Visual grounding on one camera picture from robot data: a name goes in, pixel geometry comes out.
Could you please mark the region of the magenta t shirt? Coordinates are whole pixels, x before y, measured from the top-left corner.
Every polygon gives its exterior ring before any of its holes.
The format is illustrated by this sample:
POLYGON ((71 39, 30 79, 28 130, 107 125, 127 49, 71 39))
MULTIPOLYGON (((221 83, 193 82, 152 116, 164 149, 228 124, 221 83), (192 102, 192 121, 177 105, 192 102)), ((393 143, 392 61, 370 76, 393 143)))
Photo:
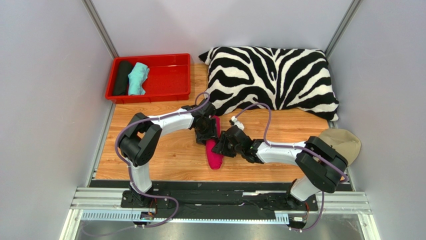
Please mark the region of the magenta t shirt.
POLYGON ((207 157, 207 162, 209 167, 212 170, 218 170, 221 168, 223 164, 224 156, 222 154, 212 152, 212 149, 214 148, 214 146, 217 144, 217 142, 220 139, 221 126, 220 126, 220 118, 218 116, 214 115, 212 116, 212 118, 216 121, 216 131, 217 131, 218 139, 207 140, 205 144, 205 150, 206 150, 205 152, 206 152, 206 157, 207 157))

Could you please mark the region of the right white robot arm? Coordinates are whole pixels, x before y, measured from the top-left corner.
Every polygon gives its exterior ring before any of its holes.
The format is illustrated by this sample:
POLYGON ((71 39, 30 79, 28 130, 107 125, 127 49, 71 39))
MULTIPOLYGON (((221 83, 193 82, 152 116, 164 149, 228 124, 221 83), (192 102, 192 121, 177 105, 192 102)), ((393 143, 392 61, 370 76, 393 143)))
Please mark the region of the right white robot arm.
POLYGON ((234 125, 222 131, 211 150, 226 157, 240 155, 249 163, 281 163, 298 166, 304 176, 296 179, 287 191, 288 198, 304 202, 319 192, 334 193, 342 180, 348 160, 317 136, 294 143, 252 139, 234 125))

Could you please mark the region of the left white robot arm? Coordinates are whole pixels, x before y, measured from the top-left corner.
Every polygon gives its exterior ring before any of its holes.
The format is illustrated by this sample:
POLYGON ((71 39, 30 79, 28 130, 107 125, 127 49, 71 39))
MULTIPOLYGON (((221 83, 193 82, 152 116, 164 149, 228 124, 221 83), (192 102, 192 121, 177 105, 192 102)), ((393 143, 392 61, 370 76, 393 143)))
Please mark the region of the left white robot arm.
POLYGON ((207 99, 198 105, 186 105, 176 111, 146 116, 137 113, 115 140, 117 156, 127 164, 130 188, 140 196, 153 198, 148 191, 152 188, 149 161, 154 156, 162 136, 180 131, 195 132, 195 142, 206 145, 217 141, 219 136, 216 108, 207 99))

